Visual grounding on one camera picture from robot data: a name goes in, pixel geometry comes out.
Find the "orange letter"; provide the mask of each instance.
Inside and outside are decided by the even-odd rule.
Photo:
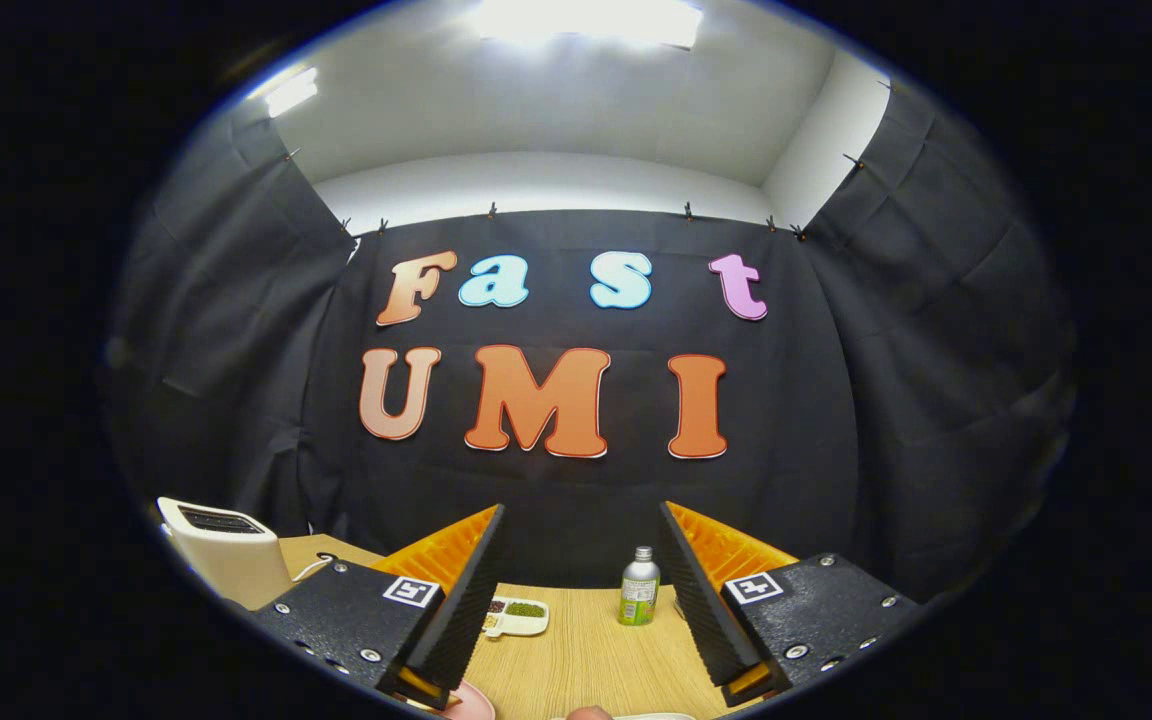
[[[680,460],[722,455],[727,438],[718,434],[718,378],[727,364],[707,355],[679,355],[670,357],[669,372],[679,379],[679,433],[669,441],[669,455]]]
[[[539,441],[550,416],[558,414],[545,450],[559,457],[601,457],[607,441],[598,434],[598,389],[612,356],[577,347],[563,353],[544,386],[536,387],[526,357],[511,344],[490,344],[473,356],[483,365],[479,419],[465,433],[477,450],[503,450],[509,437],[500,429],[503,415],[524,450]]]
[[[416,432],[425,419],[425,396],[429,395],[430,370],[442,358],[434,347],[414,347],[407,351],[411,377],[407,378],[407,404],[401,415],[385,412],[385,386],[389,367],[397,361],[397,353],[378,348],[362,354],[362,393],[358,395],[358,418],[362,427],[376,437],[403,439]]]
[[[454,266],[456,252],[452,250],[394,265],[394,288],[389,290],[389,305],[385,305],[376,317],[376,324],[384,327],[415,320],[420,314],[420,308],[416,306],[416,293],[420,293],[420,300],[429,300],[438,290],[438,271],[452,270]]]

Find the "wooden table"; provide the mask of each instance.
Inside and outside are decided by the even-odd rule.
[[[380,559],[328,536],[280,543],[293,577],[317,561],[316,552],[356,564]],[[673,607],[673,585],[660,585],[655,619],[637,628],[617,623],[621,593],[614,588],[500,583],[497,593],[550,606],[545,632],[498,639],[479,635],[465,680],[488,696],[499,720],[551,720],[586,705],[600,705],[614,717],[682,712],[710,720],[758,702],[728,708],[710,684],[691,634]]]

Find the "pink letter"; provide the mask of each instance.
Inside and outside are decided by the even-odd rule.
[[[723,300],[737,318],[761,320],[767,314],[767,302],[755,300],[749,293],[749,283],[758,282],[758,270],[745,266],[740,255],[727,255],[726,258],[713,260],[708,270],[722,279]]]

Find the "plastic bottle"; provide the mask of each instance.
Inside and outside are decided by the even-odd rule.
[[[621,577],[622,626],[645,626],[655,614],[655,598],[660,589],[660,568],[652,562],[652,548],[639,546],[634,552],[634,562],[626,567]]]

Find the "white tray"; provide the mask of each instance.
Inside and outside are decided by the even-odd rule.
[[[545,632],[545,628],[550,626],[550,606],[539,600],[528,600],[522,597],[503,597],[495,596],[492,600],[499,600],[503,602],[503,609],[500,612],[488,612],[488,617],[495,619],[495,626],[488,628],[486,626],[486,619],[483,620],[483,634],[492,639],[499,638],[500,635],[539,635]],[[538,605],[541,611],[545,611],[543,617],[526,617],[525,615],[506,615],[505,611],[509,609],[509,602],[526,602],[526,605]]]
[[[564,720],[562,717],[552,717],[551,720]],[[646,715],[613,715],[612,720],[696,720],[695,717],[684,715],[682,712],[649,712]]]

